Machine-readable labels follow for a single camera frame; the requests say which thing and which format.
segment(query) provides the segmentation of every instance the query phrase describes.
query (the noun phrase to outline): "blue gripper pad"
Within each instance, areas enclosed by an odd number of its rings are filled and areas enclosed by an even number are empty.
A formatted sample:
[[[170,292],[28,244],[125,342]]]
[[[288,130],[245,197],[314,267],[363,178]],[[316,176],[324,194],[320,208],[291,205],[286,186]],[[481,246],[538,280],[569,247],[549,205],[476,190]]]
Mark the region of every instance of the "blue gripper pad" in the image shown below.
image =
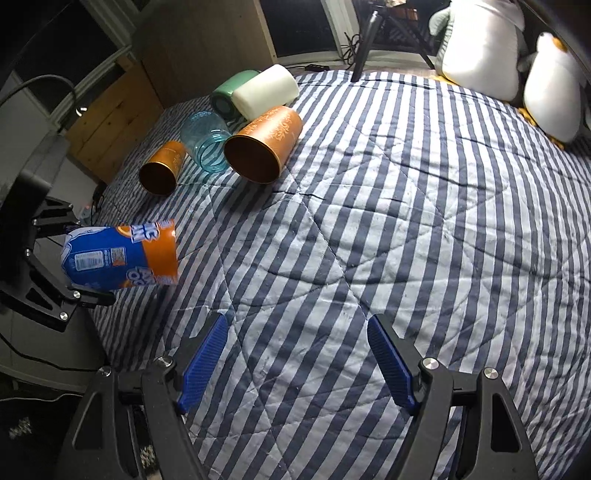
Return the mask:
[[[417,414],[420,403],[414,398],[413,377],[376,317],[368,320],[368,342],[394,403]]]
[[[182,413],[187,413],[201,402],[227,340],[228,321],[220,315],[185,370],[183,393],[177,402]]]

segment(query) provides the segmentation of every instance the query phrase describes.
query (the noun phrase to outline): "barcode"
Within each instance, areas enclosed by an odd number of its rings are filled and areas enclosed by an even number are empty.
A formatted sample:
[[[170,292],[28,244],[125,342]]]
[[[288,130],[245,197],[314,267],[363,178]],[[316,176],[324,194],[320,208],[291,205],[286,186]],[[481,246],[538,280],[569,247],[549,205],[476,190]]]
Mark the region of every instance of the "barcode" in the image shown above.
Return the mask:
[[[76,270],[78,272],[105,266],[105,260],[103,259],[103,252],[101,250],[76,254],[74,255],[74,262],[76,262]]]
[[[114,267],[127,265],[125,261],[125,247],[111,248],[111,264]]]

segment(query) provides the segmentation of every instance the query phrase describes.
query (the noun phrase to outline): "penguin's yellow feet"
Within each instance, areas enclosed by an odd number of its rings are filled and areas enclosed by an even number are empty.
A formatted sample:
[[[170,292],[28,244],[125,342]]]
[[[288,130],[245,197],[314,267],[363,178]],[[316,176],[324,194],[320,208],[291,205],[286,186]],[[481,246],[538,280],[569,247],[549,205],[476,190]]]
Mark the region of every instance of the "penguin's yellow feet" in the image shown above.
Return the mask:
[[[560,140],[556,140],[554,137],[552,137],[551,135],[548,135],[548,138],[550,139],[550,141],[556,145],[559,149],[564,150],[564,144],[560,141]]]
[[[537,127],[538,124],[536,123],[536,121],[534,120],[534,118],[530,115],[530,113],[527,111],[527,108],[518,108],[517,111],[523,115],[525,117],[525,120],[532,126],[532,127]]]
[[[436,77],[433,77],[433,80],[437,80],[438,82],[444,82],[448,85],[457,86],[457,83],[453,83],[450,79],[445,78],[443,75],[437,75]]]

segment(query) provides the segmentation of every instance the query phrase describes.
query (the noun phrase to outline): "wooden cabinet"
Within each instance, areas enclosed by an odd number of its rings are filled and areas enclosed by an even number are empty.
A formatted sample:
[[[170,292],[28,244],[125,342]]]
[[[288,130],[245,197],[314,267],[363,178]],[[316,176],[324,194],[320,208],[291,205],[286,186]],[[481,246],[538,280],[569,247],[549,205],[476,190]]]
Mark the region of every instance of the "wooden cabinet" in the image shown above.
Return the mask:
[[[162,111],[142,66],[131,66],[68,130],[69,153],[109,183]]]
[[[137,29],[134,51],[165,108],[277,62],[259,0],[165,2]]]

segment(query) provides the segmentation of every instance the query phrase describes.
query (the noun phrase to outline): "orange cup rim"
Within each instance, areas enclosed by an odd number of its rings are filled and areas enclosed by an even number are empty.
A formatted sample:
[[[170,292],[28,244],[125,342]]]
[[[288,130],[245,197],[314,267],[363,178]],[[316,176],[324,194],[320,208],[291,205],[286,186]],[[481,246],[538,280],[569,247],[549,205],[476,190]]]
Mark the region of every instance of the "orange cup rim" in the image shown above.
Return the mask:
[[[155,164],[155,163],[156,163],[156,164],[158,164],[158,165],[162,165],[163,167],[165,167],[165,168],[166,168],[166,170],[167,170],[167,171],[168,171],[168,172],[169,172],[169,173],[170,173],[170,174],[171,174],[171,175],[174,177],[174,187],[173,187],[173,189],[172,189],[170,192],[168,192],[168,193],[154,193],[154,192],[151,192],[150,190],[148,190],[148,189],[145,187],[144,183],[141,181],[141,172],[142,172],[142,170],[144,169],[144,167],[146,167],[147,165],[150,165],[150,164]],[[176,186],[177,186],[177,182],[178,182],[178,180],[177,180],[177,178],[175,177],[175,175],[174,175],[174,173],[173,173],[173,171],[172,171],[172,168],[170,168],[170,165],[166,165],[166,163],[164,163],[164,162],[161,162],[161,161],[158,161],[158,160],[148,160],[146,163],[144,163],[144,164],[143,164],[143,165],[142,165],[142,166],[139,168],[139,172],[138,172],[138,174],[140,175],[139,183],[140,183],[140,185],[142,186],[142,188],[143,188],[143,189],[144,189],[146,192],[148,192],[148,193],[151,193],[152,195],[156,195],[156,196],[158,196],[158,197],[166,197],[166,196],[170,195],[172,192],[174,192],[174,189],[175,189],[175,188],[176,188]]]
[[[228,140],[226,140],[226,143],[228,143],[232,138],[248,138],[249,140],[254,140],[259,145],[262,145],[263,147],[265,147],[267,149],[267,151],[269,151],[273,155],[273,158],[275,159],[275,162],[277,163],[277,176],[273,180],[271,180],[271,181],[256,181],[256,180],[253,180],[253,179],[247,177],[246,175],[242,174],[238,170],[236,170],[234,168],[234,166],[232,165],[232,162],[230,161],[230,159],[226,156],[226,160],[228,161],[229,165],[232,167],[232,169],[235,172],[237,172],[241,177],[246,178],[248,181],[251,181],[253,183],[258,183],[259,185],[269,185],[279,178],[279,176],[281,175],[281,172],[283,171],[283,169],[281,168],[281,160],[279,159],[279,156],[275,153],[275,151],[271,147],[269,147],[269,145],[266,145],[266,143],[262,142],[258,138],[255,138],[251,135],[245,135],[245,134],[232,135],[230,138],[228,138]]]

